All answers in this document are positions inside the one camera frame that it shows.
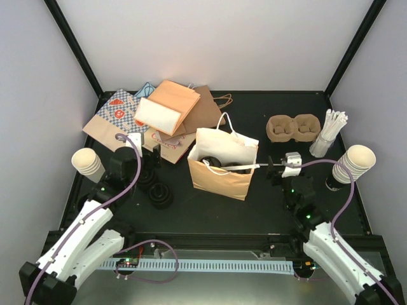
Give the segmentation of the orange kraft paper bag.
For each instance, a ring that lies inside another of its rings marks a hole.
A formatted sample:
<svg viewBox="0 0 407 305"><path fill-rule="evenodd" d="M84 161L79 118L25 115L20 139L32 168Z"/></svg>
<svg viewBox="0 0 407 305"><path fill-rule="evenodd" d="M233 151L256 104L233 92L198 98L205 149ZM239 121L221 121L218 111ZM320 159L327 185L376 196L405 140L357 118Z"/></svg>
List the orange kraft paper bag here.
<svg viewBox="0 0 407 305"><path fill-rule="evenodd" d="M237 133L228 113L222 113L220 118L226 119L230 133L220 130L219 126L197 129L196 143L187 157L193 187L244 201L255 169L251 169L249 174L238 174L223 167L232 162L257 164L259 141ZM200 160L205 156L216 157L221 168L202 163Z"/></svg>

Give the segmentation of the white straw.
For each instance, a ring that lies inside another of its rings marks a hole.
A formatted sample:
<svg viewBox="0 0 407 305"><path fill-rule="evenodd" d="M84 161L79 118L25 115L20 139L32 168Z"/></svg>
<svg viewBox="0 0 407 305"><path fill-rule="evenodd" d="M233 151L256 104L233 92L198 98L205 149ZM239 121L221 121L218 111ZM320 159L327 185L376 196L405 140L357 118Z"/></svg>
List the white straw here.
<svg viewBox="0 0 407 305"><path fill-rule="evenodd" d="M274 167L274 166L277 166L277 167L289 167L289 168L293 168L294 167L294 165L293 164L290 164L290 163L257 163L256 164L256 167L257 168L259 168L259 167Z"/></svg>
<svg viewBox="0 0 407 305"><path fill-rule="evenodd" d="M230 165L224 166L223 169L227 171L236 171L236 170L251 170L259 168L259 164L251 164L251 165Z"/></svg>

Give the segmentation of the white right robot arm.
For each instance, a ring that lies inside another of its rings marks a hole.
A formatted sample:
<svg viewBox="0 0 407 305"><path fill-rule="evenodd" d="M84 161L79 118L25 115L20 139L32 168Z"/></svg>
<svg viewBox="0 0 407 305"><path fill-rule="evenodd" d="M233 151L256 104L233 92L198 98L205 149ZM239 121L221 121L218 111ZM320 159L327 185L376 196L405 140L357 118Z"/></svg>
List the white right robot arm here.
<svg viewBox="0 0 407 305"><path fill-rule="evenodd" d="M313 180L301 174L301 156L288 153L279 164L268 160L267 177L281 185L284 208L291 214L296 235L290 251L307 255L337 284L351 304L405 304L395 276L385 276L365 261L328 221L316 205Z"/></svg>

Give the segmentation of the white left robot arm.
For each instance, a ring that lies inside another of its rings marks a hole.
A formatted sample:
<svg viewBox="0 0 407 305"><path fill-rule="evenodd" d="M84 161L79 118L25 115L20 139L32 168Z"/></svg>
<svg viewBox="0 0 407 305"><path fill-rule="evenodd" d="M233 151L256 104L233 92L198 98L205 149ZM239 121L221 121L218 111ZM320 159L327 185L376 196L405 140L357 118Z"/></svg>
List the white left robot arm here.
<svg viewBox="0 0 407 305"><path fill-rule="evenodd" d="M132 197L156 185L160 150L139 156L133 147L112 154L107 170L79 201L80 211L58 241L19 271L26 304L71 304L83 282L110 256L137 244L134 227L113 218Z"/></svg>

